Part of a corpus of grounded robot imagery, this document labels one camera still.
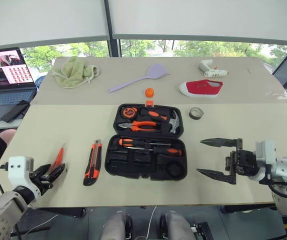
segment red sneaker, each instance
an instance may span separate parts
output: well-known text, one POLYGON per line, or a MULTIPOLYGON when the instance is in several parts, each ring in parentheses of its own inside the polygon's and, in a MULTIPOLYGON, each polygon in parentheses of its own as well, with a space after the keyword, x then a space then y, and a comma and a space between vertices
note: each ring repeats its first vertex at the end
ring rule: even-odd
POLYGON ((222 86, 222 81, 204 79, 200 81, 186 81, 180 84, 179 90, 188 97, 215 98, 218 96, 222 86))

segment towel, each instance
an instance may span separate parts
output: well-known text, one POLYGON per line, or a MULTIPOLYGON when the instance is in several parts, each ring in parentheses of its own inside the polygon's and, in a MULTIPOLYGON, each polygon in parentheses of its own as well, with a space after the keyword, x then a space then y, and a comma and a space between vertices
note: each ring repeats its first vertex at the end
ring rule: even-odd
POLYGON ((72 56, 61 68, 54 68, 52 74, 59 86, 72 89, 88 82, 99 75, 95 65, 85 64, 84 57, 72 56))

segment orange ball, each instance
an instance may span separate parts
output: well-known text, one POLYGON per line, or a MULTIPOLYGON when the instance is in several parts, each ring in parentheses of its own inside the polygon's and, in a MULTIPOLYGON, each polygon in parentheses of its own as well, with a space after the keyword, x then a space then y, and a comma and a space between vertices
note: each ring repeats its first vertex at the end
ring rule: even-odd
POLYGON ((153 88, 147 88, 144 93, 147 98, 152 98, 155 94, 155 91, 153 88))

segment hammer head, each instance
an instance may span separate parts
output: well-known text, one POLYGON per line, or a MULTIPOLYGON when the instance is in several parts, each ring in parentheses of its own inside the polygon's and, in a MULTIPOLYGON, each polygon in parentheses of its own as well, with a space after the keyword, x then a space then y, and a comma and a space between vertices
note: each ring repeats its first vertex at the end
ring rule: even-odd
POLYGON ((175 134, 176 133, 176 129, 179 126, 180 119, 179 119, 178 114, 176 113, 176 111, 173 111, 173 112, 174 112, 175 118, 171 118, 169 120, 169 123, 171 124, 170 133, 175 134))

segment person's knee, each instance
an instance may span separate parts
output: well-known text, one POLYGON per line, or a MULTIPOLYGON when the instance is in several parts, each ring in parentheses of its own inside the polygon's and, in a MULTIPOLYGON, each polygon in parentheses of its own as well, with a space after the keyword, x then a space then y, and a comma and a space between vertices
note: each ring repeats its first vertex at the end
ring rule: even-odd
POLYGON ((0 133, 0 138, 8 145, 16 133, 15 129, 7 129, 0 133))

